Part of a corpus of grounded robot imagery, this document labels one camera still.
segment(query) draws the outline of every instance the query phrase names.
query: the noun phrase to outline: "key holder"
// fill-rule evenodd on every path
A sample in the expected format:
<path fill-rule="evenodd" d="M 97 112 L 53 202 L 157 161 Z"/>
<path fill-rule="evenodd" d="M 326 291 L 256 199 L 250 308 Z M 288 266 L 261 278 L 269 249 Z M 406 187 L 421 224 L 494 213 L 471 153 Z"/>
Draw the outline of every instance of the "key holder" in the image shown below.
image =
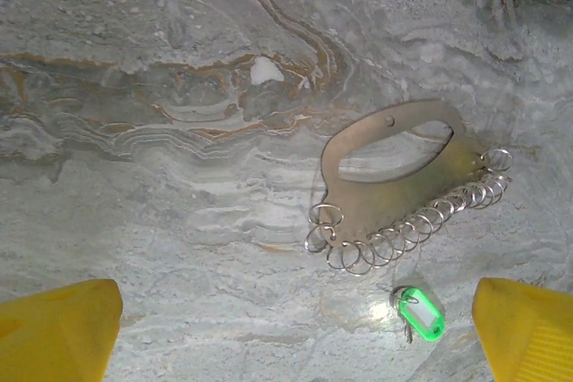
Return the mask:
<path fill-rule="evenodd" d="M 352 150 L 431 121 L 445 123 L 452 133 L 426 165 L 384 182 L 339 177 L 340 162 Z M 322 153 L 327 193 L 309 212 L 313 228 L 304 246 L 312 253 L 328 249 L 332 268 L 364 275 L 427 241 L 457 212 L 497 203 L 511 181 L 502 173 L 512 164 L 507 150 L 486 150 L 466 133 L 459 112 L 439 100 L 408 102 L 366 116 L 332 137 Z M 321 237 L 320 246 L 312 245 L 314 235 Z M 340 255 L 337 265 L 331 261 L 334 252 Z M 362 263 L 366 269 L 354 268 Z"/>

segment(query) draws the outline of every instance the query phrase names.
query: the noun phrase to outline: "plastic key tag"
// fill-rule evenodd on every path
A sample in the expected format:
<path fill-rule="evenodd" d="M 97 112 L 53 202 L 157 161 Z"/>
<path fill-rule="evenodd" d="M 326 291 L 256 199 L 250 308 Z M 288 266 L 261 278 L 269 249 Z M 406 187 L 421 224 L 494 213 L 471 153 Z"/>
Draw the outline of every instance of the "plastic key tag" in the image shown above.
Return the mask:
<path fill-rule="evenodd" d="M 432 301 L 416 287 L 402 291 L 398 302 L 398 313 L 423 340 L 435 342 L 446 328 L 446 319 Z"/>

